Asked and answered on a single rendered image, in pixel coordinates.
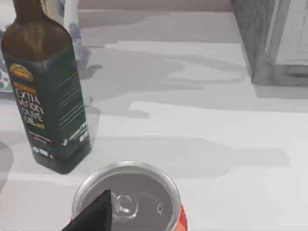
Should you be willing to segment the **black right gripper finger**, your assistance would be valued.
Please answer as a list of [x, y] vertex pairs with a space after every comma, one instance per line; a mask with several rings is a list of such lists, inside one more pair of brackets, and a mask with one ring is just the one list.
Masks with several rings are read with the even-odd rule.
[[111, 231], [111, 191], [105, 190], [61, 231]]

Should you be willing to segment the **red and silver can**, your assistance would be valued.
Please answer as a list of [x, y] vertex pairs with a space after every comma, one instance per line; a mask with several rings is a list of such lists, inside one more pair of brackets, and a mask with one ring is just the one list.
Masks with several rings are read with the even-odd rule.
[[188, 231], [180, 193], [160, 169], [136, 162], [108, 165], [91, 174], [77, 189], [71, 220], [110, 190], [111, 231]]

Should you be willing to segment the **dark olive oil bottle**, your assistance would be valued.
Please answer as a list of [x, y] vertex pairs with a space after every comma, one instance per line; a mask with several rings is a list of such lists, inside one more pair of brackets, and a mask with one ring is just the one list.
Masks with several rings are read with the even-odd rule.
[[35, 161], [60, 174], [89, 153], [90, 135], [71, 37], [41, 0], [13, 0], [1, 51]]

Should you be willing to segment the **blue and white vase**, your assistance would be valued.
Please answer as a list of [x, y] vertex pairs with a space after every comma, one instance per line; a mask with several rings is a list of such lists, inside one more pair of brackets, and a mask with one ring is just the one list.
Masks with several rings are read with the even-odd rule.
[[[69, 33], [75, 60], [81, 60], [81, 32], [78, 19], [80, 0], [40, 0], [44, 13], [52, 20], [60, 23]], [[1, 41], [6, 29], [16, 18], [13, 0], [0, 0], [0, 92], [12, 92], [8, 71], [1, 51]]]

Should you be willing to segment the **grey cabinet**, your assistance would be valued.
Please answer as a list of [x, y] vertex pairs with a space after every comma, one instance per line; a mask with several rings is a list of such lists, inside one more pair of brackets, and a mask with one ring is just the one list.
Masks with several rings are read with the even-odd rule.
[[308, 0], [231, 0], [258, 85], [308, 87]]

